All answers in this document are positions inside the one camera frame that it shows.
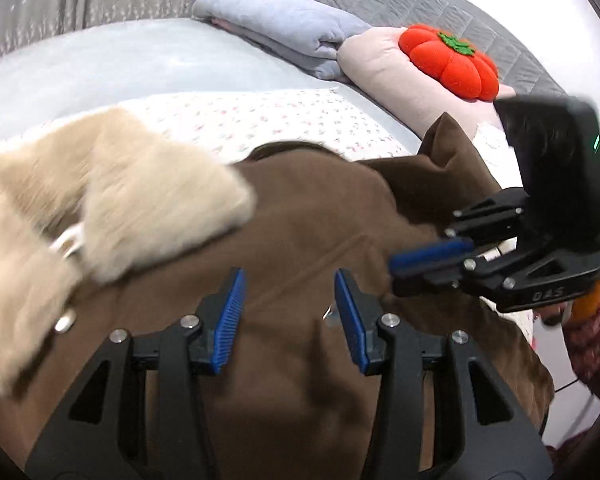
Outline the person's right hand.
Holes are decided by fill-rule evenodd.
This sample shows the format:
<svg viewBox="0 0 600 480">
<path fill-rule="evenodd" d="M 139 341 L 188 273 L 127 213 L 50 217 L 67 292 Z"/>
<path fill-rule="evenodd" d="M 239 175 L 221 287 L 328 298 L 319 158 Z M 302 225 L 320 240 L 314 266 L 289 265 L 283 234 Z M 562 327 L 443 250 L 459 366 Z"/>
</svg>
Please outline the person's right hand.
<svg viewBox="0 0 600 480">
<path fill-rule="evenodd" d="M 540 320 L 545 327 L 565 325 L 571 318 L 573 300 L 534 309 L 534 318 Z"/>
</svg>

